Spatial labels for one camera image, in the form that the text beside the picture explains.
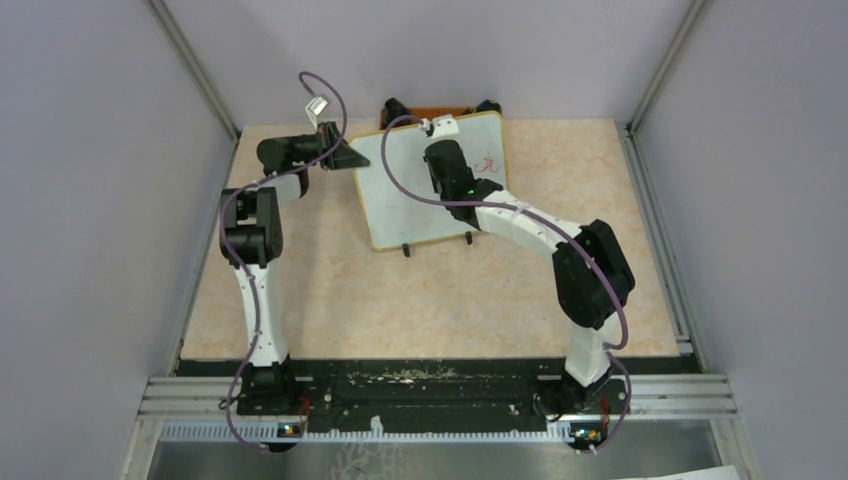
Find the white whiteboard with yellow frame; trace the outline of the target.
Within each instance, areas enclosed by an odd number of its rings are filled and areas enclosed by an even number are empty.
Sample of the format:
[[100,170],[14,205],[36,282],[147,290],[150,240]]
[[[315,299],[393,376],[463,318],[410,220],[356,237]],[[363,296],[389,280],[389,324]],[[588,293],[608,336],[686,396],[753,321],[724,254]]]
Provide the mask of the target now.
[[[467,165],[477,178],[486,178],[506,187],[508,163],[503,139],[503,118],[487,111],[453,119],[458,126],[458,141]],[[454,219],[442,206],[418,202],[403,194],[389,179],[381,157],[383,134],[361,135],[350,146],[370,164],[356,168],[354,176],[371,243],[378,251],[404,245],[462,236],[472,228]],[[415,125],[394,127],[388,135],[386,155],[396,180],[411,192],[437,200],[425,148],[432,138]]]

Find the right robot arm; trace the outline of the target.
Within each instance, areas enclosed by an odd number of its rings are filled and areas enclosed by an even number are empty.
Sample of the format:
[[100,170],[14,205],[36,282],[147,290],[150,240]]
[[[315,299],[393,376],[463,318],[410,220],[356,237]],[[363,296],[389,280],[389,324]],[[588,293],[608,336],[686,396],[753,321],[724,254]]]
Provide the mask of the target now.
[[550,261],[558,303],[572,323],[571,340],[561,379],[538,398],[564,412],[590,411],[609,380],[611,352],[629,341],[623,309],[635,278],[611,226],[600,219],[587,225],[561,220],[475,177],[455,140],[427,146],[424,161],[454,219]]

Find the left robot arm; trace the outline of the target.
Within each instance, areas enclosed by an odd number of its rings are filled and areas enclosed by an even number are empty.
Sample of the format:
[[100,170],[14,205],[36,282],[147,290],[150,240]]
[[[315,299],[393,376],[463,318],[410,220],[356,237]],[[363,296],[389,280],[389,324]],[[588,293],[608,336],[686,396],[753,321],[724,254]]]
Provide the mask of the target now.
[[300,388],[290,349],[278,324],[282,301],[276,270],[284,248],[280,206],[309,190],[309,169],[343,170],[370,161],[345,140],[347,124],[320,122],[307,134],[267,138],[256,147],[261,179],[221,192],[219,247],[236,275],[248,329],[248,353],[239,367],[240,396],[260,398],[277,414],[292,411]]

